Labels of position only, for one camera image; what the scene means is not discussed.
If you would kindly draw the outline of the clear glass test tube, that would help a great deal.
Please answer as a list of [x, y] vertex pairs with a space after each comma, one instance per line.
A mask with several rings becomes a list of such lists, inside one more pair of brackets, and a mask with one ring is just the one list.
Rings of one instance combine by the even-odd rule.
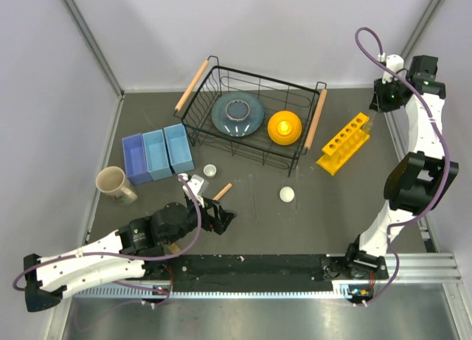
[[371, 129], [372, 129], [372, 126], [371, 126], [371, 125], [365, 125], [365, 126], [363, 127], [363, 131], [364, 131], [364, 133], [366, 134], [366, 137], [367, 137], [367, 138], [369, 138], [369, 133], [370, 133]]
[[370, 111], [370, 112], [368, 113], [369, 120], [366, 121], [366, 123], [365, 123], [364, 125], [371, 125], [372, 128], [373, 128], [373, 126], [374, 126], [374, 119], [375, 119], [375, 117], [376, 117], [376, 114], [377, 114], [377, 112]]

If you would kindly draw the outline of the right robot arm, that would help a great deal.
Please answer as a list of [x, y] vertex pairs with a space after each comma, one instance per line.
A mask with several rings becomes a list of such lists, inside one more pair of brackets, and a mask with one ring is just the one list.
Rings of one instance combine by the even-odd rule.
[[445, 84], [436, 80], [436, 57], [413, 57], [406, 76], [403, 59], [386, 58], [387, 70], [374, 82], [369, 109], [378, 113], [405, 108], [409, 121], [409, 151], [389, 174], [383, 189], [385, 204], [370, 228], [348, 247], [345, 271], [354, 278], [381, 269], [391, 243], [417, 216], [434, 209], [459, 172], [447, 159], [440, 140]]

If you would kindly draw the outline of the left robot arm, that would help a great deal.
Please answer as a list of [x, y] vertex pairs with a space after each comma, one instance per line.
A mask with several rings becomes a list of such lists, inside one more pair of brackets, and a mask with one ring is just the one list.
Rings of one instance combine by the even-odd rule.
[[185, 204], [168, 203], [80, 249], [53, 257], [29, 254], [23, 259], [27, 310], [53, 308], [80, 291], [109, 282], [146, 275], [160, 278], [169, 260], [164, 246], [191, 232], [222, 235], [236, 215], [216, 200], [194, 204], [188, 198]]

